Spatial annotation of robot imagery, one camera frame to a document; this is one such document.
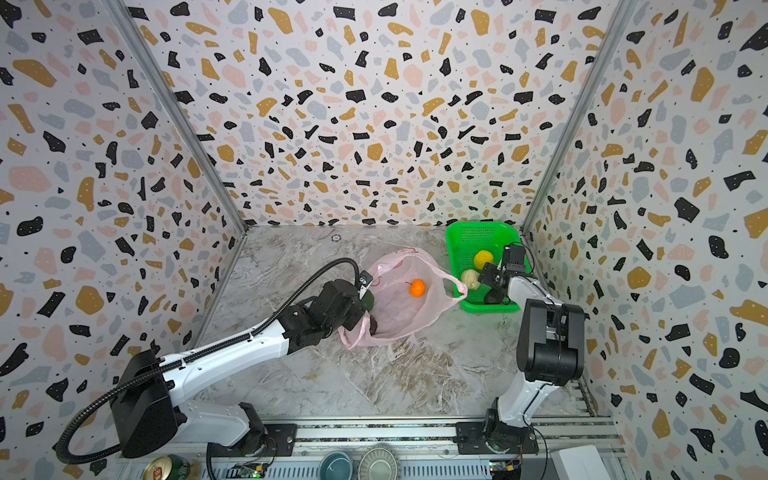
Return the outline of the yellow lemon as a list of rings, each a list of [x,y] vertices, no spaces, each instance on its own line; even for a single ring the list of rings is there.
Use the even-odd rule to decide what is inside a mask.
[[[473,265],[477,271],[482,271],[488,263],[494,264],[494,256],[490,251],[481,250],[475,254]]]

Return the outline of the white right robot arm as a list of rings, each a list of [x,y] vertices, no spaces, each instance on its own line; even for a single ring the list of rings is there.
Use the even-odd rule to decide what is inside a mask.
[[[516,347],[518,373],[507,391],[487,410],[483,435],[495,451],[506,451],[533,437],[532,418],[546,398],[581,377],[585,361],[587,314],[545,290],[527,271],[527,249],[513,242],[496,264],[485,264],[479,282],[490,288],[485,302],[513,303],[522,320]]]

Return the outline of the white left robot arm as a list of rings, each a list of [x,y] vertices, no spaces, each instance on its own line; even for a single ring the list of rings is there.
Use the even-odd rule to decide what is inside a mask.
[[[196,401],[196,395],[242,370],[354,329],[372,306],[371,282],[368,272],[355,282],[329,281],[319,295],[288,306],[274,320],[217,343],[165,358],[140,353],[121,380],[143,374],[149,379],[110,402],[121,455],[148,456],[169,443],[211,444],[221,455],[265,450],[269,430],[251,404],[213,405]]]

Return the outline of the beige pear fruit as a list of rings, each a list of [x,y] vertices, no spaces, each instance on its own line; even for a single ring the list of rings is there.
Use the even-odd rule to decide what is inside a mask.
[[[471,291],[477,290],[481,286],[479,272],[474,269],[464,270],[461,273],[460,281]]]

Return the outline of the orange fruit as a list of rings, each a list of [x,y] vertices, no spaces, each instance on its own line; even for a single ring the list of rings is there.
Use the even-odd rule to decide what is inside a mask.
[[[421,298],[427,291],[426,283],[421,279],[415,279],[410,283],[409,294],[414,298]]]

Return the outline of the pink plastic bag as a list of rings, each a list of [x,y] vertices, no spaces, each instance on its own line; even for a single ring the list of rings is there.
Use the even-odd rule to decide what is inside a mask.
[[[467,287],[441,269],[431,255],[414,247],[381,257],[368,272],[373,277],[368,291],[374,295],[374,308],[351,331],[338,329],[342,344],[349,350],[390,345],[411,336],[433,325],[468,293]],[[409,294],[415,279],[427,285],[421,298]]]

